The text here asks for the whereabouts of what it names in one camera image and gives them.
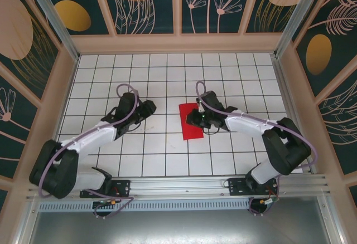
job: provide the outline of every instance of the red cloth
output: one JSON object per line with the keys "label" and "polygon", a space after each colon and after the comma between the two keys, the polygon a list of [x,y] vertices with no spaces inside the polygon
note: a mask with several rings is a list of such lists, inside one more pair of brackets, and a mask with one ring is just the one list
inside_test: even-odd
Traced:
{"label": "red cloth", "polygon": [[199,108],[197,103],[181,104],[178,105],[178,108],[180,109],[182,135],[184,136],[184,140],[203,138],[202,129],[186,123],[187,115],[189,115],[193,109]]}

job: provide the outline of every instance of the robotic arm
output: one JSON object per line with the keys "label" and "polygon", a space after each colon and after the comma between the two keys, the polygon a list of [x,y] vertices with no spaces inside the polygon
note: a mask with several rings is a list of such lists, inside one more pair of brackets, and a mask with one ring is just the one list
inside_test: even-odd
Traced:
{"label": "robotic arm", "polygon": [[[248,118],[241,111],[232,106],[224,109],[213,91],[205,92],[201,98],[209,106],[226,113],[237,113],[236,116],[227,116],[210,110],[197,99],[198,110],[193,110],[188,116],[188,124],[208,128],[215,126],[226,131],[237,131],[254,138],[263,138],[268,153],[268,159],[258,164],[245,176],[245,183],[251,191],[266,184],[278,175],[289,175],[311,154],[310,147],[293,134],[287,133],[273,125],[262,123],[254,118]],[[280,121],[270,120],[285,128],[301,134],[294,122],[289,118]]]}
{"label": "robotic arm", "polygon": [[[141,102],[138,100],[138,105],[135,112],[126,121],[106,128],[99,127],[105,124],[114,124],[116,121],[127,116],[134,107],[134,94],[126,92],[120,98],[119,105],[114,107],[109,114],[103,117],[100,122],[94,127],[98,128],[92,133],[88,130],[81,135],[79,141],[66,148],[51,165],[43,184],[43,189],[48,191],[56,198],[66,197],[72,190],[92,189],[98,193],[108,195],[113,188],[112,176],[106,171],[96,167],[86,167],[80,162],[92,150],[98,149],[102,145],[115,141],[125,134],[129,127],[133,124],[139,124],[156,111],[155,104],[147,100]],[[30,182],[39,185],[41,176],[45,167],[49,163],[54,154],[71,143],[75,138],[61,142],[54,140],[47,141],[37,158],[30,174]]]}

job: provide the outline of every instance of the metal floor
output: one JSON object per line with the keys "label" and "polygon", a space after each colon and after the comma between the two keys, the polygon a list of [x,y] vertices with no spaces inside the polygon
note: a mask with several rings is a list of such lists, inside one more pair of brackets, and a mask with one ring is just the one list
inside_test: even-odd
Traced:
{"label": "metal floor", "polygon": [[108,220],[90,212],[39,213],[31,244],[326,244],[315,198],[284,198],[269,214],[226,211],[122,212]]}

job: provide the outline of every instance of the vent slot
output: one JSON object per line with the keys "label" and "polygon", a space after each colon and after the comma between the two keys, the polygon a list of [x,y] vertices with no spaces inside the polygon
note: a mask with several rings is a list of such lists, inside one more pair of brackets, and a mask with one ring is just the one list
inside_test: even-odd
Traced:
{"label": "vent slot", "polygon": [[[205,211],[215,209],[248,209],[249,199],[196,199],[196,200],[170,200],[170,201],[133,201],[123,211]],[[100,211],[117,210],[124,202],[115,206],[105,206]],[[92,212],[93,202],[42,202],[39,212]]]}

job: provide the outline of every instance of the black mounting bracket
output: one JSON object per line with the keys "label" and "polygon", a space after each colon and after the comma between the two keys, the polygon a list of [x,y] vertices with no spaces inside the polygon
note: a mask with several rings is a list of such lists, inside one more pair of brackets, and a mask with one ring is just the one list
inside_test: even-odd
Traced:
{"label": "black mounting bracket", "polygon": [[[129,197],[130,192],[130,180],[111,180],[110,191],[106,194],[108,198],[110,197]],[[91,194],[88,191],[82,190],[79,194],[80,198],[102,198]]]}
{"label": "black mounting bracket", "polygon": [[251,190],[246,185],[245,177],[229,178],[227,182],[227,188],[231,196],[268,196],[269,189],[275,194],[278,192],[277,181],[274,178],[261,186],[257,186],[255,190]]}

